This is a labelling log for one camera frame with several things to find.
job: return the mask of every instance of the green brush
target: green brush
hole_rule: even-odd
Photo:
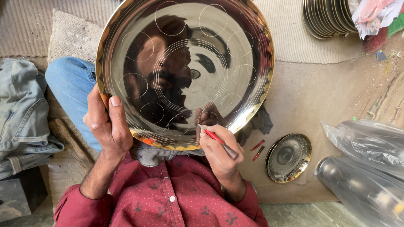
[[[389,25],[387,29],[387,38],[404,29],[404,13],[398,15],[396,19]]]

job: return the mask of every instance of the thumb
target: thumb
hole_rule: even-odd
[[[126,122],[126,115],[122,100],[118,96],[112,96],[109,99],[109,118],[112,124],[112,137],[114,140],[124,139],[129,133],[129,127]]]

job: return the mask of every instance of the beard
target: beard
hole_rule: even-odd
[[[159,78],[164,79],[166,82],[153,82],[153,73],[150,73],[147,80],[151,83],[159,83],[159,86],[157,86],[159,88],[154,89],[149,86],[146,93],[140,98],[141,102],[144,104],[160,104],[163,107],[164,112],[161,111],[161,108],[158,105],[153,105],[153,107],[149,108],[149,112],[152,114],[142,117],[150,122],[157,122],[155,125],[160,127],[165,128],[166,126],[169,126],[171,129],[175,129],[177,128],[177,124],[186,124],[186,118],[188,119],[191,117],[191,110],[184,106],[186,96],[182,94],[182,89],[189,88],[192,80],[187,77],[177,76],[176,74],[170,73],[167,70],[160,71],[158,75]],[[160,90],[160,92],[166,98],[164,102],[157,95],[157,89]],[[167,104],[167,100],[171,103],[171,105],[185,109],[185,111],[173,109]]]

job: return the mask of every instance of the knee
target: knee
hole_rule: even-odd
[[[80,59],[75,57],[60,57],[53,60],[45,72],[45,79],[52,88],[55,84],[71,79],[71,72],[76,68],[85,68]]]

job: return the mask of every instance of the red tool handle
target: red tool handle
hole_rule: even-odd
[[[225,144],[225,142],[223,142],[223,141],[222,141],[219,137],[217,137],[217,135],[214,134],[213,132],[208,131],[207,129],[205,129],[205,132],[206,132],[206,134],[208,134],[212,139],[218,141],[218,142],[221,143],[221,144]]]
[[[259,142],[259,144],[257,144],[255,147],[253,147],[250,151],[257,149],[263,142],[265,142],[265,140],[262,140],[261,142]]]
[[[229,157],[234,161],[236,160],[236,158],[238,157],[238,153],[235,152],[232,148],[230,148],[229,146],[226,145],[225,142],[223,142],[223,140],[221,140],[219,137],[217,137],[216,134],[214,134],[213,132],[207,130],[206,128],[204,128],[202,125],[198,124],[199,127],[201,127],[202,129],[205,130],[206,134],[208,134],[212,139],[218,141],[219,143],[222,144],[223,148],[225,149],[226,153],[229,155]]]
[[[261,154],[261,151],[264,150],[264,148],[265,148],[265,147],[262,146],[262,147],[259,149],[259,151],[258,151],[257,155],[254,157],[253,161],[255,161],[255,160],[258,158],[258,155]]]

